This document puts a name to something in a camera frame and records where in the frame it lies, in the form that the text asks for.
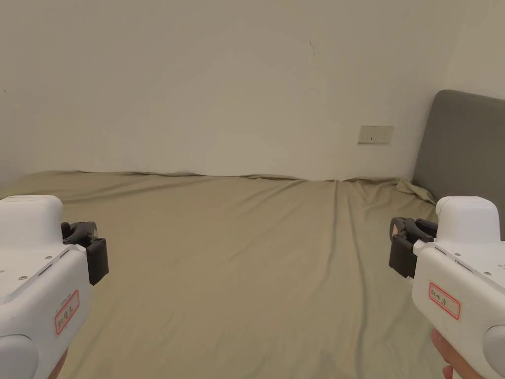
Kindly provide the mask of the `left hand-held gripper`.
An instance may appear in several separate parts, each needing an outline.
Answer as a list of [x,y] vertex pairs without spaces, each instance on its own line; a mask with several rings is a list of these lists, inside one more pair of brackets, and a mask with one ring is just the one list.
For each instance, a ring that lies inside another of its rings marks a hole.
[[61,222],[52,195],[0,202],[0,376],[47,379],[91,309],[109,272],[95,222]]

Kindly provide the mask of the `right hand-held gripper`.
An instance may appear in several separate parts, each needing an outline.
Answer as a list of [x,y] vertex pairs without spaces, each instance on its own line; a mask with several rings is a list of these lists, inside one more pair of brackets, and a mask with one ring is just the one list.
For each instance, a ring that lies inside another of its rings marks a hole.
[[447,196],[436,223],[393,217],[390,267],[412,281],[419,311],[486,379],[505,376],[505,243],[496,206]]

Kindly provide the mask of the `person's left hand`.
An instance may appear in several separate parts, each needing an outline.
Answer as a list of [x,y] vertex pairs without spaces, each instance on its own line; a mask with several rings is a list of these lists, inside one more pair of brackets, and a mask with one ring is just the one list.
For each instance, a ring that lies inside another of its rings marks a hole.
[[65,364],[65,361],[67,359],[67,355],[68,355],[68,350],[66,350],[64,352],[64,354],[62,355],[62,357],[59,359],[58,363],[55,365],[54,369],[52,370],[51,374],[49,375],[48,379],[57,379],[64,364]]

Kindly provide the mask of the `person's right hand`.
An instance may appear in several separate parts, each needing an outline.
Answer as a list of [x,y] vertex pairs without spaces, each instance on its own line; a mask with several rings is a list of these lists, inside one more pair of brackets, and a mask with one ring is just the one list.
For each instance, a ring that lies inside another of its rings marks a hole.
[[445,379],[454,379],[456,374],[462,379],[483,378],[436,329],[431,331],[431,341],[447,364],[442,368]]

